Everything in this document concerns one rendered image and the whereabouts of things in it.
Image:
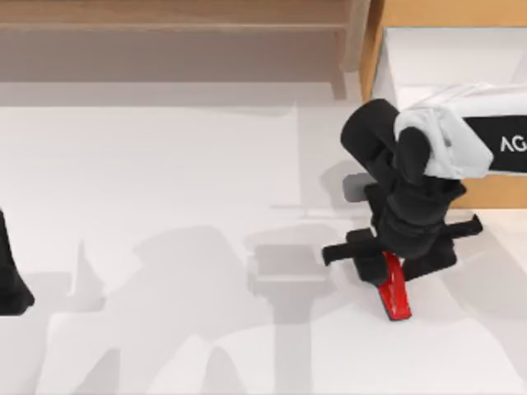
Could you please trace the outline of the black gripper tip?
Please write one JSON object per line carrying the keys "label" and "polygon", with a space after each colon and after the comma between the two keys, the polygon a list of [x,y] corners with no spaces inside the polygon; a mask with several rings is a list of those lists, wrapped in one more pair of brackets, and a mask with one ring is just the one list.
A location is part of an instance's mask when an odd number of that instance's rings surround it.
{"label": "black gripper tip", "polygon": [[34,304],[35,297],[17,269],[0,210],[0,317],[21,316]]}

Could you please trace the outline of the pale grey rounded box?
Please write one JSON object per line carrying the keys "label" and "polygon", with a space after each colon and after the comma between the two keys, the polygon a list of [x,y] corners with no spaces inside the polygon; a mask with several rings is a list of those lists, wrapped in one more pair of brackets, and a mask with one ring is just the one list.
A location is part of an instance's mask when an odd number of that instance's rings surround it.
{"label": "pale grey rounded box", "polygon": [[374,179],[368,173],[348,174],[343,179],[343,196],[347,202],[366,200],[365,188],[373,184]]}

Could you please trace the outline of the pale wooden open cabinet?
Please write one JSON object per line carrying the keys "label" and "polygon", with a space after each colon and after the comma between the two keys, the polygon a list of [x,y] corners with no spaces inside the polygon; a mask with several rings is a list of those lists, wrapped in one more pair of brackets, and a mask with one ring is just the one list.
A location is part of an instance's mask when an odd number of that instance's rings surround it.
{"label": "pale wooden open cabinet", "polygon": [[[389,28],[527,28],[527,0],[371,0],[359,62],[361,97],[369,100]],[[467,182],[458,209],[527,209],[527,180],[489,175]]]}

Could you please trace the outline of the brown wooden shelf cupboard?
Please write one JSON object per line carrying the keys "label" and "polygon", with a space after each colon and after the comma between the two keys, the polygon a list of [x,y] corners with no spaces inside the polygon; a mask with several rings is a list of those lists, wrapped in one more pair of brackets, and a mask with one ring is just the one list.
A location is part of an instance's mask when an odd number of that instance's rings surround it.
{"label": "brown wooden shelf cupboard", "polygon": [[6,83],[321,83],[342,99],[371,0],[0,0]]}

